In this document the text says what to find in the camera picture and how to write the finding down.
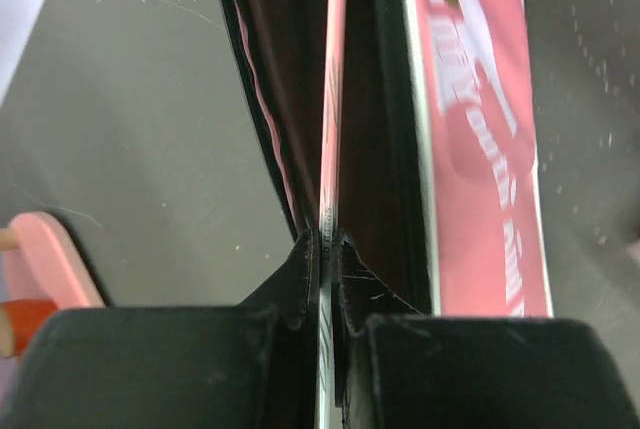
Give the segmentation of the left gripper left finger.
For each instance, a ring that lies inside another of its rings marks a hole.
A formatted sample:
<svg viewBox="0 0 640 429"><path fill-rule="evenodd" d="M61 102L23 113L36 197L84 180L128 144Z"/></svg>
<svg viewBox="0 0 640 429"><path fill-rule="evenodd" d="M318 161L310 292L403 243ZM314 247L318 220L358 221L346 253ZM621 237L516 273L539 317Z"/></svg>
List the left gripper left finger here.
<svg viewBox="0 0 640 429"><path fill-rule="evenodd" d="M35 334L5 428L311 428L319 241L235 306L75 309Z"/></svg>

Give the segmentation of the pink badminton racket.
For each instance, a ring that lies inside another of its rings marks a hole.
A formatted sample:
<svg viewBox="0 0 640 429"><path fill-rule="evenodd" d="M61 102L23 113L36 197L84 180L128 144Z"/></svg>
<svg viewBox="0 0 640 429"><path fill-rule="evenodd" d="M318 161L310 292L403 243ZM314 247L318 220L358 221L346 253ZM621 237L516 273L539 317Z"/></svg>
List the pink badminton racket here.
<svg viewBox="0 0 640 429"><path fill-rule="evenodd" d="M322 148L319 185L321 235L315 426L328 428L334 404L332 252L338 227L340 137L347 0L327 0Z"/></svg>

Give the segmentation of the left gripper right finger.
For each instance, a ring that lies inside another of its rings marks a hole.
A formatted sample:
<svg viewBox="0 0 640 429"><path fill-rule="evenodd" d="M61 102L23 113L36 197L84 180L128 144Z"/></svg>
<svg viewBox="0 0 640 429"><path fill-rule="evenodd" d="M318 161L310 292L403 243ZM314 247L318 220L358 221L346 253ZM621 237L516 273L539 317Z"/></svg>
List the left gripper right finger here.
<svg viewBox="0 0 640 429"><path fill-rule="evenodd" d="M596 332L571 319L429 317L336 244L336 390L348 428L635 428Z"/></svg>

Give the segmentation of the pink SPORT racket bag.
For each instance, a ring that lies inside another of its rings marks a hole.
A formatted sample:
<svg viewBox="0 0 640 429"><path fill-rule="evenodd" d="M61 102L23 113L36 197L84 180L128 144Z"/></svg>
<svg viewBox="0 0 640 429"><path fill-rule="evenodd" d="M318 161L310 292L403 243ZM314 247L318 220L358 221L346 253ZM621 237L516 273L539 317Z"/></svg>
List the pink SPORT racket bag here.
<svg viewBox="0 0 640 429"><path fill-rule="evenodd" d="M328 0L221 0L293 234L317 227ZM549 317L523 0L346 0L337 225L420 312Z"/></svg>

